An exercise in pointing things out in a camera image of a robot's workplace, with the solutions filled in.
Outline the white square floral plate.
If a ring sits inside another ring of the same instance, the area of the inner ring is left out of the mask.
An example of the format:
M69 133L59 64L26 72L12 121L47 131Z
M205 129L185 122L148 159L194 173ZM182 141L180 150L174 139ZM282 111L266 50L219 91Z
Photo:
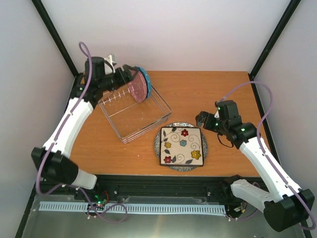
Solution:
M197 127L162 127L159 148L161 166L204 165L202 134Z

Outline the blue polka dot plate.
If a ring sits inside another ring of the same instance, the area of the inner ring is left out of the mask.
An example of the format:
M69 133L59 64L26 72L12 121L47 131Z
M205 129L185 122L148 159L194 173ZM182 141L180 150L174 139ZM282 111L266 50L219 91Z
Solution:
M142 85L142 89L144 91L144 98L143 98L143 101L147 98L150 97L151 95L151 92L152 92L152 83L151 83L151 79L149 77L149 74L147 73L147 71L142 68L142 67L139 67L137 66L136 67L137 70L138 70L138 79L139 81L141 82L141 85Z

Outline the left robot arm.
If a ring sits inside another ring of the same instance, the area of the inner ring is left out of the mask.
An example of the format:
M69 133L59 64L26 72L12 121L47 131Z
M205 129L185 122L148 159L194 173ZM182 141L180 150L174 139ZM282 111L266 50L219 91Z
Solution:
M138 67L124 65L105 72L103 64L87 66L85 74L79 74L75 87L71 90L66 111L52 136L39 148L35 147L31 157L38 170L35 182L36 192L41 179L52 179L59 185L84 188L91 199L99 199L103 187L97 183L97 176L79 168L70 159L74 142L87 118L96 108L106 91L114 91L134 81Z

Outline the chrome wire dish rack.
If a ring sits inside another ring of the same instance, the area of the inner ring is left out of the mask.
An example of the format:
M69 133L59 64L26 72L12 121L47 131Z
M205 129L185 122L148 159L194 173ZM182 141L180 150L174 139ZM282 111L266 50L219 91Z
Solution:
M172 109L152 87L151 95L137 102L124 86L114 92L104 92L99 106L121 142L128 143L165 123Z

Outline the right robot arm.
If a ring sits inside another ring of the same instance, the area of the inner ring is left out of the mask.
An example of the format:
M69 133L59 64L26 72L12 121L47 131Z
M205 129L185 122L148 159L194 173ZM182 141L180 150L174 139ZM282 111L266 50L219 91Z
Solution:
M315 196L309 189L301 189L287 175L252 123L242 123L240 116L225 119L218 114L201 111L196 116L196 125L226 136L248 158L267 187L267 190L262 190L239 178L230 183L233 196L261 211L267 223L277 232L308 218L311 218L312 226L307 229L316 228L311 212Z

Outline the pink polka dot plate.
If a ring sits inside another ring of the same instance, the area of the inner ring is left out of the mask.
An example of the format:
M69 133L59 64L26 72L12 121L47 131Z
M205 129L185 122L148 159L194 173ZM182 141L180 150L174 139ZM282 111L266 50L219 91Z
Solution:
M134 79L128 83L128 89L134 100L138 103L147 98L148 87L141 71L138 71Z

